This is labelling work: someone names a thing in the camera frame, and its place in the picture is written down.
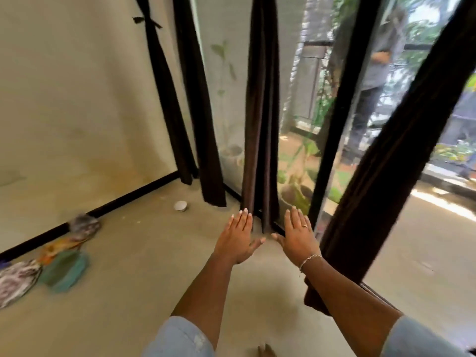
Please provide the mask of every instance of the shirt sleeve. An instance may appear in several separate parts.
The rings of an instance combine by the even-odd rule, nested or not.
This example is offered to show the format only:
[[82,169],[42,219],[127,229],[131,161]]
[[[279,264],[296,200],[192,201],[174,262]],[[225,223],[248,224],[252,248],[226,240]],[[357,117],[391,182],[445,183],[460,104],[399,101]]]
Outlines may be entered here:
[[213,346],[193,323],[170,317],[158,330],[143,357],[214,357]]
[[471,354],[437,336],[406,316],[393,325],[382,348],[381,357],[469,357]]

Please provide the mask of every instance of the dark brown curtain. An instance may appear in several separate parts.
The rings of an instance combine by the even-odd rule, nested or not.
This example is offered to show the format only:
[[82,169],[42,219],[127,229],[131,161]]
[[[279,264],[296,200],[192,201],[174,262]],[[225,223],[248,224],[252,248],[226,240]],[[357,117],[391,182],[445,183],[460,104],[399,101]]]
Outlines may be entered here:
[[226,207],[223,175],[213,130],[210,96],[190,0],[172,1],[178,54],[193,123],[203,199],[212,205]]
[[279,44],[276,0],[253,0],[246,91],[245,167],[241,208],[262,210],[263,231],[279,217]]
[[149,0],[136,1],[144,17],[133,17],[133,19],[137,24],[142,22],[145,24],[150,63],[164,113],[165,125],[169,132],[175,163],[182,183],[190,185],[193,178],[198,177],[198,170],[183,123],[172,75],[158,41],[156,28],[161,29],[162,27],[150,18]]
[[[323,257],[352,281],[360,283],[377,256],[475,67],[476,0],[462,0],[325,231]],[[312,287],[304,302],[327,311]]]

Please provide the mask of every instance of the beige wall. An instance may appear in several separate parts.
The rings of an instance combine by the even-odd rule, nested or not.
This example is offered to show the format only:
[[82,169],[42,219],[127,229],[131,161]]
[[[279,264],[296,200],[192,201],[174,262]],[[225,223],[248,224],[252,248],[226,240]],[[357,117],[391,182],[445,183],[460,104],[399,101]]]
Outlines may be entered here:
[[[0,10],[1,252],[177,168],[135,0]],[[191,131],[170,0],[152,10]]]

